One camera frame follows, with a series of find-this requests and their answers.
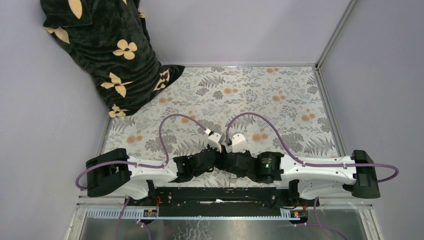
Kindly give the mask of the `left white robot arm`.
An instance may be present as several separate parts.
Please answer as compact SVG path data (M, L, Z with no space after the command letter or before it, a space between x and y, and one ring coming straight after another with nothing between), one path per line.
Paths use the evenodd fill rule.
M199 153L154 164L151 160L129 156L124 148L117 148L85 163L86 170L80 175L86 176L87 185L79 188L86 190L90 198L116 194L129 196L148 206L155 200L153 183L189 182L221 167L227 155L224 149L208 146Z

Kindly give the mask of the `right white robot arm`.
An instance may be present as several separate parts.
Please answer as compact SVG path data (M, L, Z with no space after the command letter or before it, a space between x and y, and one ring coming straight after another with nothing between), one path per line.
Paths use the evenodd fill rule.
M286 181L294 187L287 191L287 201L293 206L316 197L349 192L360 199L381 196L374 161L364 150L335 158L301 157L266 151L254 157L249 151L230 152L216 167L247 177L256 183L271 184Z

